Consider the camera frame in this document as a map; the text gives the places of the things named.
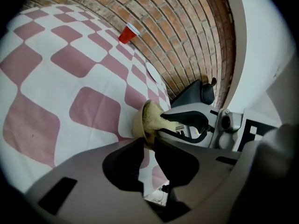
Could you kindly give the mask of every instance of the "white plate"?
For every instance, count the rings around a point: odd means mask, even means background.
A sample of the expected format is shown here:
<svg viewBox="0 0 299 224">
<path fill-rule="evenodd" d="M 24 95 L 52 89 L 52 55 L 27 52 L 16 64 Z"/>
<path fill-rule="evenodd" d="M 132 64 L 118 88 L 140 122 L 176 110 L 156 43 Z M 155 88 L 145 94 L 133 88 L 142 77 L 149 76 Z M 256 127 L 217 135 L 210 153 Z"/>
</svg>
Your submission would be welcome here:
<svg viewBox="0 0 299 224">
<path fill-rule="evenodd" d="M 146 62 L 146 69 L 148 69 L 149 74 L 151 75 L 151 77 L 153 77 L 153 79 L 157 83 L 162 84 L 162 79 L 161 79 L 159 72 L 156 70 L 156 68 L 151 63 Z"/>
</svg>

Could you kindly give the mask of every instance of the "red plastic cup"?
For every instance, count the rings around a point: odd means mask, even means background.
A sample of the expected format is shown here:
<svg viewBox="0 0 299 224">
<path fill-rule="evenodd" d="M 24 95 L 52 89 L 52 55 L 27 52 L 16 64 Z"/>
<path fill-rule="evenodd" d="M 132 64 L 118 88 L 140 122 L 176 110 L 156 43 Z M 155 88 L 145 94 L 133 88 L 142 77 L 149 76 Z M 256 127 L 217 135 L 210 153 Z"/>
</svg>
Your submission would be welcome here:
<svg viewBox="0 0 299 224">
<path fill-rule="evenodd" d="M 127 23 L 118 40 L 124 44 L 127 44 L 132 38 L 137 35 L 139 35 L 139 31 L 131 23 Z"/>
</svg>

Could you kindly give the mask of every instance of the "pink and white checkered tablecloth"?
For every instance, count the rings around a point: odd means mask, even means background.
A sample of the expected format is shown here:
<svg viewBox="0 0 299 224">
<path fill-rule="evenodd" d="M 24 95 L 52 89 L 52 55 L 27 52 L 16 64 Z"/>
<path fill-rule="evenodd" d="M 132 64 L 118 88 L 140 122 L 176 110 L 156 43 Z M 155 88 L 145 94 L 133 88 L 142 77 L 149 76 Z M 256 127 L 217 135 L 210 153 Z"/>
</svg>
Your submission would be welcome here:
<svg viewBox="0 0 299 224">
<path fill-rule="evenodd" d="M 78 6 L 21 12 L 0 44 L 0 157 L 6 176 L 25 192 L 38 178 L 82 151 L 132 138 L 132 119 L 147 99 L 170 108 L 138 50 Z M 166 182 L 144 150 L 144 195 Z"/>
</svg>

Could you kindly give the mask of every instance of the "tablecloth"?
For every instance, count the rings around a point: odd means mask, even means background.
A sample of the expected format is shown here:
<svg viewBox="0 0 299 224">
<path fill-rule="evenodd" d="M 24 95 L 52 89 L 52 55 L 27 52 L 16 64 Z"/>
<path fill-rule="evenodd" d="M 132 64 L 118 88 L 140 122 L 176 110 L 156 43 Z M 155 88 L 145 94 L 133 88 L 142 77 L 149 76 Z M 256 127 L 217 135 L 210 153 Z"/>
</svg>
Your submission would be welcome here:
<svg viewBox="0 0 299 224">
<path fill-rule="evenodd" d="M 132 119 L 147 99 L 170 108 L 165 84 L 119 33 L 76 5 L 20 12 L 0 44 L 0 157 L 25 192 L 82 151 L 132 138 Z M 167 180 L 144 150 L 144 195 Z"/>
</svg>

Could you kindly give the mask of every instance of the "brick wall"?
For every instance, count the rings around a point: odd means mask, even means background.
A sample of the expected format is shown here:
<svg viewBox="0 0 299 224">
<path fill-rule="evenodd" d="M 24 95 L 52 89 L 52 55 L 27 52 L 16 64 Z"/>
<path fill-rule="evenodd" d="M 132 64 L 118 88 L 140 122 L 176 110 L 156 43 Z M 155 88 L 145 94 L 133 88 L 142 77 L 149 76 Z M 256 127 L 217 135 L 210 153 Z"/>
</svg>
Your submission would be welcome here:
<svg viewBox="0 0 299 224">
<path fill-rule="evenodd" d="M 214 106 L 222 107 L 235 62 L 235 32 L 226 0 L 27 0 L 23 9 L 81 4 L 122 31 L 139 29 L 133 44 L 166 82 L 170 99 L 196 79 L 217 78 Z"/>
</svg>

